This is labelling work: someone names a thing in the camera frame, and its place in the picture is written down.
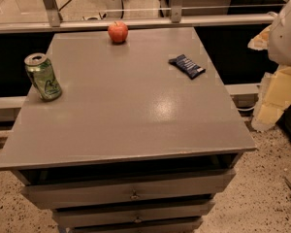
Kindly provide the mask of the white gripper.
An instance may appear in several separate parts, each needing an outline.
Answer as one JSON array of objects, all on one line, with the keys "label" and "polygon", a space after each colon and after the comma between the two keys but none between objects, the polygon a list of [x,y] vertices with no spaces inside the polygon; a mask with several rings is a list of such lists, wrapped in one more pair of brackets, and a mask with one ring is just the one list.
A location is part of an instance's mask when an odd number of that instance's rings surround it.
[{"label": "white gripper", "polygon": [[268,131],[291,105],[291,0],[272,25],[252,38],[247,46],[252,50],[268,49],[269,59],[279,64],[273,74],[266,73],[261,81],[251,121],[254,130]]}]

